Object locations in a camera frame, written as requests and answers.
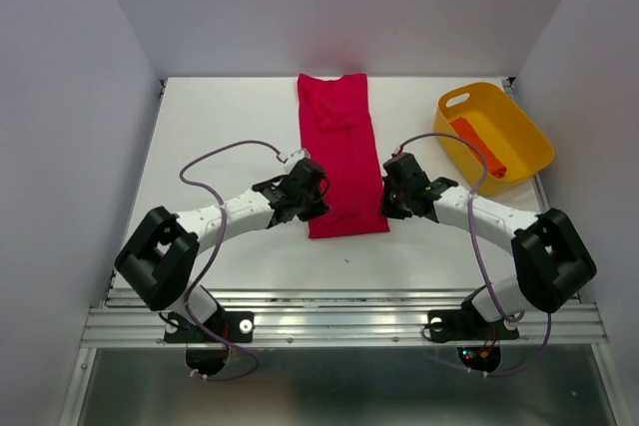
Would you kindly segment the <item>red t shirt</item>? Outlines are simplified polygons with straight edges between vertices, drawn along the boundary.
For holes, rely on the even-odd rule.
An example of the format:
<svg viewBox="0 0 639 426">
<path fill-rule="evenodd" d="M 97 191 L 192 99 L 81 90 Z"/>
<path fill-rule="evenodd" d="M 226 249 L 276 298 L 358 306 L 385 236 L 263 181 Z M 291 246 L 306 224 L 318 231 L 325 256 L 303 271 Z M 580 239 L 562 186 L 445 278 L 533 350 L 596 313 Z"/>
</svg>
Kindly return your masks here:
<svg viewBox="0 0 639 426">
<path fill-rule="evenodd" d="M 329 212 L 313 219 L 309 238 L 387 233 L 380 215 L 381 168 L 363 73 L 297 80 L 301 145 L 327 174 Z"/>
</svg>

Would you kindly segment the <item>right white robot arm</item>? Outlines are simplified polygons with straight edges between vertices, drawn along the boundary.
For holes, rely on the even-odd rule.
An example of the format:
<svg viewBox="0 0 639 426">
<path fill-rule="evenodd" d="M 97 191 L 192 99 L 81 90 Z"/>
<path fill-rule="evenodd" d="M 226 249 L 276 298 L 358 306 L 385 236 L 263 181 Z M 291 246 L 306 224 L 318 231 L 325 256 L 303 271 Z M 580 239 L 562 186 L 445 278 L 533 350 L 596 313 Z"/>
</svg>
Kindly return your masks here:
<svg viewBox="0 0 639 426">
<path fill-rule="evenodd" d="M 383 165 L 380 212 L 414 216 L 467 231 L 510 254 L 512 276 L 483 285 L 456 309 L 434 310 L 426 330 L 433 342 L 480 339 L 518 313 L 554 313 L 597 273 L 569 216 L 558 209 L 534 213 L 475 196 L 444 177 L 430 180 L 414 155 L 401 153 Z"/>
</svg>

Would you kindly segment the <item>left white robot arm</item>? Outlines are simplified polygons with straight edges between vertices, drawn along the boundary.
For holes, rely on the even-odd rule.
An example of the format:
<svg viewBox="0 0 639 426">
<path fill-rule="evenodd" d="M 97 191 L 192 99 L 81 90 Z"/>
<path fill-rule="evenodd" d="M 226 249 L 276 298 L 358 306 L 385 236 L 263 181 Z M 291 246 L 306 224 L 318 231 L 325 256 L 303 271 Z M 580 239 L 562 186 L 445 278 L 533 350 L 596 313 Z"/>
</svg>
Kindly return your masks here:
<svg viewBox="0 0 639 426">
<path fill-rule="evenodd" d="M 152 311 L 199 339 L 249 343 L 254 315 L 229 312 L 192 277 L 197 258 L 217 254 L 224 241 L 294 219 L 307 222 L 329 210 L 327 174 L 309 158 L 289 161 L 282 175 L 227 201 L 193 211 L 146 213 L 115 259 L 115 268 Z"/>
</svg>

